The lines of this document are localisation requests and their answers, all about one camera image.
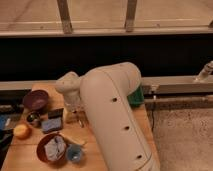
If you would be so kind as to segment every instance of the floor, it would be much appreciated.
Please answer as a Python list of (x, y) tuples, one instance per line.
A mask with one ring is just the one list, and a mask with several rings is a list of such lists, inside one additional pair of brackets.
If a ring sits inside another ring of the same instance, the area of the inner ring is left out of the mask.
[[(67, 0), (74, 28), (123, 28), (127, 0)], [(138, 0), (135, 27), (209, 25), (212, 0)], [(61, 29), (56, 0), (1, 0), (0, 30)]]
[(212, 171), (213, 101), (184, 97), (146, 101), (162, 171)]

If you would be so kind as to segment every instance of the green block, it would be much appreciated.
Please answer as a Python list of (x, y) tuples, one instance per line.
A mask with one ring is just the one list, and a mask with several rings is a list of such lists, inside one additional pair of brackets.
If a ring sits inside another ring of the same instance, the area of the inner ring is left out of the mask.
[(144, 102), (143, 90), (141, 85), (129, 96), (127, 96), (131, 107), (139, 107)]

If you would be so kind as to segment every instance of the wall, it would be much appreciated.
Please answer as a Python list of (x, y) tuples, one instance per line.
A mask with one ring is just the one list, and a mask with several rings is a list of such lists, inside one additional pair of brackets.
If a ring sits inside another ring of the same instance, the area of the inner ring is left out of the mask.
[(1, 38), (0, 81), (57, 79), (122, 61), (143, 76), (195, 75), (213, 59), (213, 34)]

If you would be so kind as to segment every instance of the bowl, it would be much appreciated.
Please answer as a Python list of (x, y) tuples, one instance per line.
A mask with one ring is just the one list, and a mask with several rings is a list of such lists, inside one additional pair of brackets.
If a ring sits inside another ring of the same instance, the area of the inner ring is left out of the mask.
[(61, 161), (63, 159), (63, 156), (66, 152), (66, 147), (63, 151), (63, 153), (57, 158), (57, 160), (54, 160), (54, 161), (51, 161), (51, 160), (48, 160), (47, 156), (46, 156), (46, 153), (45, 153), (45, 145), (52, 139), (54, 138), (55, 136), (61, 136), (59, 133), (52, 133), (52, 134), (48, 134), (46, 135), (45, 137), (43, 137), (38, 146), (37, 146), (37, 149), (36, 149), (36, 153), (37, 153), (37, 157), (39, 158), (40, 161), (44, 162), (44, 163), (48, 163), (48, 164), (56, 164), (58, 163), (59, 161)]
[(49, 95), (44, 90), (34, 90), (27, 93), (23, 98), (23, 105), (30, 111), (44, 108), (48, 103)]

